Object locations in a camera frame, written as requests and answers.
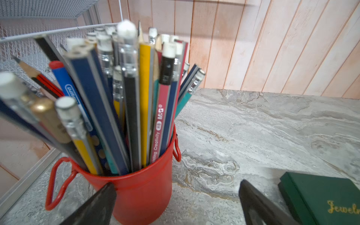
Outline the red metal pencil cup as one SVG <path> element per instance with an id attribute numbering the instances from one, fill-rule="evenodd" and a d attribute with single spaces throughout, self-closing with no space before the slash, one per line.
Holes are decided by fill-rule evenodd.
<path id="1" fill-rule="evenodd" d="M 140 171 L 124 176 L 96 176 L 84 171 L 73 159 L 60 158 L 52 167 L 45 208 L 53 210 L 62 200 L 67 187 L 80 173 L 99 191 L 107 183 L 113 183 L 116 201 L 112 216 L 123 225 L 148 225 L 157 220 L 167 208 L 172 195 L 173 159 L 178 162 L 182 154 L 178 145 L 177 131 L 165 153 L 153 164 Z M 71 174 L 64 181 L 56 197 L 53 197 L 56 172 L 63 162 L 71 164 Z"/>

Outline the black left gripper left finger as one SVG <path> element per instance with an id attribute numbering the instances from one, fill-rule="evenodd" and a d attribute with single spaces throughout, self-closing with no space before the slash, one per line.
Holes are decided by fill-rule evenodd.
<path id="1" fill-rule="evenodd" d="M 116 190 L 113 183 L 107 183 L 87 201 L 82 202 L 79 198 L 66 200 L 69 204 L 62 225 L 108 225 L 112 217 L 116 201 Z"/>

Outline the red black sharpened pencil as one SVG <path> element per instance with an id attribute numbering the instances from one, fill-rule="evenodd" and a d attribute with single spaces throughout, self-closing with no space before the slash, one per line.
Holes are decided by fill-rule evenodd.
<path id="1" fill-rule="evenodd" d="M 61 89 L 59 89 L 55 84 L 53 84 L 47 77 L 45 77 L 40 71 L 26 64 L 24 61 L 20 60 L 14 55 L 11 55 L 11 58 L 17 62 L 17 64 L 23 69 L 26 75 L 37 83 L 41 88 L 47 91 L 56 99 L 65 96 Z"/>

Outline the black pencil white eraser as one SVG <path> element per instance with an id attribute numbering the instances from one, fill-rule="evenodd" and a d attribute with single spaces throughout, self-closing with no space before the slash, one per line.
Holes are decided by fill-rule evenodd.
<path id="1" fill-rule="evenodd" d="M 131 21 L 124 20 L 117 25 L 117 35 L 124 81 L 131 170 L 137 172 L 142 168 L 137 28 Z"/>

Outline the blue pen red cap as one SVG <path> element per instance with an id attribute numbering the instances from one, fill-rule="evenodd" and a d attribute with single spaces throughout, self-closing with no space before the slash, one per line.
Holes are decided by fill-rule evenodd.
<path id="1" fill-rule="evenodd" d="M 76 86 L 74 85 L 70 75 L 68 74 L 65 66 L 60 61 L 52 61 L 49 63 L 49 67 L 55 75 L 58 83 L 61 86 L 61 89 L 65 96 L 72 97 L 77 101 L 77 104 L 82 113 L 82 118 L 84 120 L 87 131 L 90 134 L 91 141 L 96 150 L 96 156 L 98 157 L 104 173 L 102 175 L 110 174 L 110 168 L 107 161 L 105 151 L 103 149 L 100 138 L 95 129 L 95 125 L 86 109 L 86 106 L 78 93 Z"/>

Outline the large green jewelry box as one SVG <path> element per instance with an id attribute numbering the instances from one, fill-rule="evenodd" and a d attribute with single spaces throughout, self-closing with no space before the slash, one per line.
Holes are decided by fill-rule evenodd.
<path id="1" fill-rule="evenodd" d="M 360 190 L 350 179 L 286 172 L 278 188 L 302 225 L 360 223 Z"/>

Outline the teal pencil silver ferrule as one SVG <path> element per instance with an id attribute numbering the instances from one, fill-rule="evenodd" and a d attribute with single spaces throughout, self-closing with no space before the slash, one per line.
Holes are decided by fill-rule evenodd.
<path id="1" fill-rule="evenodd" d="M 185 107 L 187 102 L 190 100 L 192 95 L 196 92 L 198 87 L 200 86 L 202 80 L 205 78 L 205 72 L 202 69 L 199 69 L 193 79 L 191 80 L 190 84 L 186 88 L 184 94 L 182 95 L 180 102 L 177 105 L 175 118 L 180 114 L 182 109 Z"/>

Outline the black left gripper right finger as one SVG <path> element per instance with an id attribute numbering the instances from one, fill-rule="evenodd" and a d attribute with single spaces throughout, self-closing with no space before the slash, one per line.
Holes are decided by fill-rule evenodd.
<path id="1" fill-rule="evenodd" d="M 247 225 L 298 224 L 247 180 L 240 182 L 239 198 Z"/>

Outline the navy blue pencil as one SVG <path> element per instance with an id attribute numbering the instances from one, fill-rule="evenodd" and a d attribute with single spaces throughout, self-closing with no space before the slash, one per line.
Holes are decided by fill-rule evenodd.
<path id="1" fill-rule="evenodd" d="M 105 149 L 119 175 L 131 172 L 124 134 L 116 118 L 111 94 L 96 49 L 92 45 L 78 45 L 64 54 L 71 76 L 93 119 Z"/>

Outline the pink M&G pencil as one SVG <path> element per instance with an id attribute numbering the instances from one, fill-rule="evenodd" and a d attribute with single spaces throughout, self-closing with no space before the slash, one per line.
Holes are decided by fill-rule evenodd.
<path id="1" fill-rule="evenodd" d="M 151 144 L 151 154 L 149 161 L 150 164 L 155 163 L 156 160 L 160 157 L 161 143 L 163 139 L 163 132 L 167 113 L 167 103 L 173 76 L 173 67 L 176 51 L 177 46 L 174 42 L 164 43 L 158 81 L 159 87 L 153 128 L 153 141 Z"/>

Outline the yellow pencil silver ferrule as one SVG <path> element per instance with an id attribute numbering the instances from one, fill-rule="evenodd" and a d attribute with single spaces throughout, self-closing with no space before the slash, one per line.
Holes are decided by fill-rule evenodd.
<path id="1" fill-rule="evenodd" d="M 77 101 L 68 96 L 60 97 L 55 102 L 55 109 L 88 171 L 94 175 L 102 175 L 104 173 L 103 168 L 96 156 L 95 147 L 86 129 Z"/>

